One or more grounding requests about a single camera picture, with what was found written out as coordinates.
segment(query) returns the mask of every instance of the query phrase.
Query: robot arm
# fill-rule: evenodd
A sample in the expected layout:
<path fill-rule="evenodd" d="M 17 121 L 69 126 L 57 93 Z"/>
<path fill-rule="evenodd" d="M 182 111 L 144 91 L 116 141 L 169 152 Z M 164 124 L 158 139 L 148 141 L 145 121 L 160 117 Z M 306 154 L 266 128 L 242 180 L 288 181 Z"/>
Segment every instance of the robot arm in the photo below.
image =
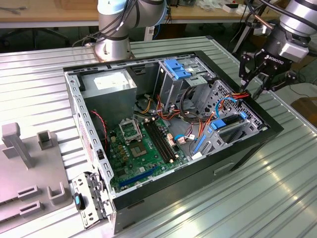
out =
<path fill-rule="evenodd" d="M 310 51 L 310 36 L 317 32 L 317 0 L 291 0 L 285 10 L 260 0 L 263 4 L 280 11 L 280 23 L 277 24 L 262 49 L 254 54 L 243 53 L 239 76 L 244 91 L 253 78 L 261 74 L 263 84 L 253 95 L 257 99 L 262 92 L 292 84 L 297 74 L 291 71 L 294 62 L 300 62 Z M 255 69 L 247 72 L 246 63 L 254 58 Z M 272 81 L 276 75 L 285 73 L 285 80 L 277 85 Z"/>
<path fill-rule="evenodd" d="M 98 12 L 96 54 L 105 61 L 122 60 L 131 56 L 129 30 L 160 24 L 167 4 L 166 0 L 99 0 Z"/>

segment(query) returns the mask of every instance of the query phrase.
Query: sticker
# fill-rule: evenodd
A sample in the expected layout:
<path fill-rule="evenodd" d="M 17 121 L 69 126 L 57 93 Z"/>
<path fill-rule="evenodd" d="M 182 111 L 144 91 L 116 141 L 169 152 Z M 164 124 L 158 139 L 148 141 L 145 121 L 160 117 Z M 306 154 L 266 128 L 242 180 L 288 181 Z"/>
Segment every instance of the sticker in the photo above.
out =
<path fill-rule="evenodd" d="M 99 90 L 129 84 L 122 72 L 116 72 L 111 75 L 95 78 L 94 82 Z"/>

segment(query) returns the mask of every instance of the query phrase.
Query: gray tray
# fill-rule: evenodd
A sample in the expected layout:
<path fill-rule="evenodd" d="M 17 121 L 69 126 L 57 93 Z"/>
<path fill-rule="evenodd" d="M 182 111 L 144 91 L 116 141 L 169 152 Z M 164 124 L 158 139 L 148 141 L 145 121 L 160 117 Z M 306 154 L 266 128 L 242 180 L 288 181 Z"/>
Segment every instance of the gray tray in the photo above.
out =
<path fill-rule="evenodd" d="M 19 136 L 17 123 L 2 126 L 0 233 L 73 201 L 56 134 L 43 131 L 23 140 Z"/>

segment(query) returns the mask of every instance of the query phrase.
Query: corrugated metal surface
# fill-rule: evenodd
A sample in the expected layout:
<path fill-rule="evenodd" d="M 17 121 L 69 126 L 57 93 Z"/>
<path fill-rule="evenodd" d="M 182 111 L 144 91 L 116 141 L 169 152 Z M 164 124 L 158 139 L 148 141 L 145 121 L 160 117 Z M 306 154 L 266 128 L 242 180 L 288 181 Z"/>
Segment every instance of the corrugated metal surface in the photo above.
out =
<path fill-rule="evenodd" d="M 237 61 L 205 37 L 137 42 L 136 57 L 203 50 L 239 81 Z M 95 62 L 88 49 L 0 55 L 0 121 L 17 121 L 22 137 L 58 134 L 69 180 L 86 170 L 61 68 Z M 254 91 L 258 84 L 249 88 Z M 124 231 L 118 237 L 316 237 L 317 140 L 310 127 L 272 94 L 260 105 L 284 131 L 244 167 Z M 0 237 L 108 237 L 108 224 L 84 231 L 72 204 Z"/>

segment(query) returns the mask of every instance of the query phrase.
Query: robotiq logo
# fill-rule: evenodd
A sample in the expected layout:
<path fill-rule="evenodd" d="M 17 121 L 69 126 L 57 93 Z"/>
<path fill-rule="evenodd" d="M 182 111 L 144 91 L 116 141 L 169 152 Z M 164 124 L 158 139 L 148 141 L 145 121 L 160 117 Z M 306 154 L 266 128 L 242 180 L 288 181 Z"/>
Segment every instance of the robotiq logo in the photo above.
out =
<path fill-rule="evenodd" d="M 274 57 L 272 57 L 272 56 L 269 56 L 269 55 L 266 55 L 266 57 L 265 57 L 264 59 L 265 59 L 265 60 L 271 60 L 271 61 L 277 62 L 277 63 L 279 63 L 279 64 L 281 64 L 281 65 L 284 64 L 283 61 L 281 61 L 281 60 L 279 60 L 279 59 L 276 59 L 276 58 L 274 58 Z"/>

